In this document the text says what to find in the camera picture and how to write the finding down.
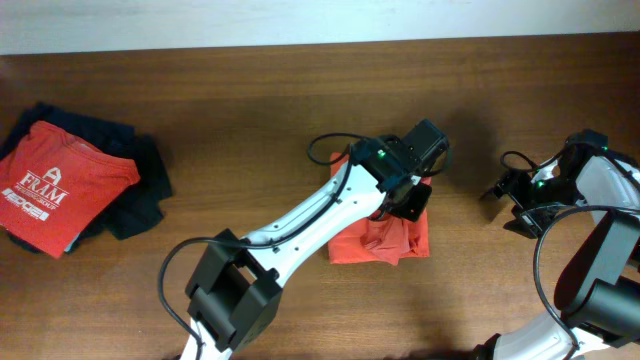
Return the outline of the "orange McKinney Boyd soccer t-shirt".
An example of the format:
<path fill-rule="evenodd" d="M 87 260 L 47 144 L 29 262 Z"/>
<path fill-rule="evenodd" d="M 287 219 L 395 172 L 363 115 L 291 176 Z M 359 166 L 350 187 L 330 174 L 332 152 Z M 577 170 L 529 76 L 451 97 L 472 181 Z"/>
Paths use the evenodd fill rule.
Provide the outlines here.
<path fill-rule="evenodd" d="M 404 258 L 429 256 L 427 210 L 422 211 L 416 222 L 393 216 L 379 221 L 363 218 L 328 242 L 332 265 L 385 262 L 397 266 Z"/>

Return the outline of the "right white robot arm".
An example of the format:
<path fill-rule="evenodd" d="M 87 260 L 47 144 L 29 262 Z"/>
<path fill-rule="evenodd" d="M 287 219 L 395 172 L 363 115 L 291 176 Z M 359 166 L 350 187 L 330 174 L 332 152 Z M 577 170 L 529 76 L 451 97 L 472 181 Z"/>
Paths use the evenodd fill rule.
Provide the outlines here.
<path fill-rule="evenodd" d="M 639 168 L 605 146 L 568 145 L 543 164 L 509 169 L 488 190 L 514 203 L 506 229 L 535 240 L 533 280 L 544 312 L 473 349 L 474 359 L 578 359 L 639 340 Z M 562 220 L 588 213 L 594 228 L 559 276 L 541 284 L 542 247 Z"/>

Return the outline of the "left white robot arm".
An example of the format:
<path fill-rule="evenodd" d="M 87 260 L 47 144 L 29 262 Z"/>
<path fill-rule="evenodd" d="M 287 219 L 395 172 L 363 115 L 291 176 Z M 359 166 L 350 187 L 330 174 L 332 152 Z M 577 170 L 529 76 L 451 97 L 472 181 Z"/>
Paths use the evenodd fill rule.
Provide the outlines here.
<path fill-rule="evenodd" d="M 334 159 L 339 169 L 293 210 L 242 237 L 226 229 L 190 239 L 204 252 L 185 286 L 189 318 L 182 359 L 228 359 L 273 321 L 293 273 L 331 238 L 374 214 L 417 220 L 423 183 L 446 139 L 361 137 Z"/>

